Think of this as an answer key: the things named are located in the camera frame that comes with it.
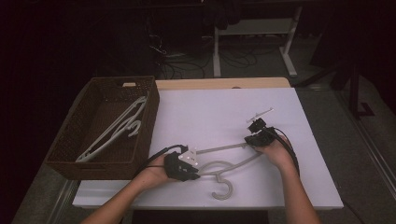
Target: floor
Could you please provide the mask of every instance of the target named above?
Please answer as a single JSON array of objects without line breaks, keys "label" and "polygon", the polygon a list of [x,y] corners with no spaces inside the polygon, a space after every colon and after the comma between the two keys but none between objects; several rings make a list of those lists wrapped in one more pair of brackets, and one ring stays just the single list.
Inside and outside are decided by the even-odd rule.
[{"label": "floor", "polygon": [[[222,77],[287,77],[296,84],[312,77],[322,68],[309,65],[319,37],[296,37],[290,50],[298,76],[290,78],[282,62],[278,47],[284,36],[244,36],[224,38],[220,41]],[[208,46],[210,37],[205,40]],[[101,66],[96,76],[108,74],[108,67]],[[197,55],[172,52],[162,62],[158,79],[212,78],[213,64],[210,48]],[[370,144],[361,136],[364,127],[374,145],[396,171],[396,118],[382,103],[374,86],[361,78],[360,99],[369,104],[375,116],[360,121],[353,119],[347,110],[348,87],[333,91],[329,87],[332,75],[317,83],[297,89],[305,114],[311,125],[324,160],[328,165],[340,196],[348,205],[339,210],[318,211],[323,223],[396,223],[396,197],[392,194],[386,177],[375,163]],[[66,186],[65,179],[43,165],[30,187],[13,223],[77,223],[91,210],[71,205],[74,186]],[[286,223],[284,211],[270,210],[270,223]],[[123,223],[131,223],[128,213]]]}]

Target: person's right arm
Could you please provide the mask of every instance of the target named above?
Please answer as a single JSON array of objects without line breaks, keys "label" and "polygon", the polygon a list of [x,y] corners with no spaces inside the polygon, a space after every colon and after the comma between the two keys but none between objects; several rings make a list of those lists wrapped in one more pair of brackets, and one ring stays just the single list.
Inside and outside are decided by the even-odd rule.
[{"label": "person's right arm", "polygon": [[255,147],[255,149],[264,153],[269,161],[278,168],[282,176],[288,223],[320,223],[318,215],[306,195],[293,160],[282,144],[275,140],[267,147]]}]

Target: wicker basket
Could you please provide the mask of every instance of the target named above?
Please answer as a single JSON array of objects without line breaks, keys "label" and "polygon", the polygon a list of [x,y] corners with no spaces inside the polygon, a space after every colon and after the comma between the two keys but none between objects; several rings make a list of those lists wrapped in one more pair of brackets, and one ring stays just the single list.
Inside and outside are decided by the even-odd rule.
[{"label": "wicker basket", "polygon": [[[142,122],[138,135],[128,138],[125,134],[93,160],[76,162],[77,157],[141,96],[147,96],[148,100],[137,118]],[[154,77],[93,78],[70,109],[45,163],[67,179],[131,179],[149,155],[159,102]]]}]

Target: white tabletop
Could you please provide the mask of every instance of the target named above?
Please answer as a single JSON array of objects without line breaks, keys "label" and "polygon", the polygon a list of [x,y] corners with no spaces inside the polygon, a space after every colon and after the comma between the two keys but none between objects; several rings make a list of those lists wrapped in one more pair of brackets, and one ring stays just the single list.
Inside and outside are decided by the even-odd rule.
[{"label": "white tabletop", "polygon": [[[320,154],[295,89],[232,89],[160,91],[160,106],[149,155],[172,145],[189,145],[197,150],[244,142],[250,132],[247,119],[274,109],[262,118],[267,126],[282,130],[290,139],[300,163],[301,179],[314,207],[341,208],[343,204]],[[209,161],[238,163],[255,152],[234,148],[198,156]],[[283,207],[280,174],[264,155],[224,173],[233,184],[231,198],[219,201],[212,192],[227,192],[214,176],[174,182],[151,189],[132,204],[134,209],[270,209]],[[127,180],[81,181],[74,206],[97,207],[116,194]]]}]

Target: person's left hand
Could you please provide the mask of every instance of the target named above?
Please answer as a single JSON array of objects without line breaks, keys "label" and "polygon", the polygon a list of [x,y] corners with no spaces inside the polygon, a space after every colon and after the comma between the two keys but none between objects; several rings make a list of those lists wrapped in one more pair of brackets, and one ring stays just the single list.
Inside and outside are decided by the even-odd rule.
[{"label": "person's left hand", "polygon": [[152,161],[142,172],[139,173],[134,178],[134,181],[138,181],[143,190],[155,188],[163,183],[169,182],[173,179],[168,178],[164,168],[163,168],[163,160],[166,154],[161,155],[159,158]]}]

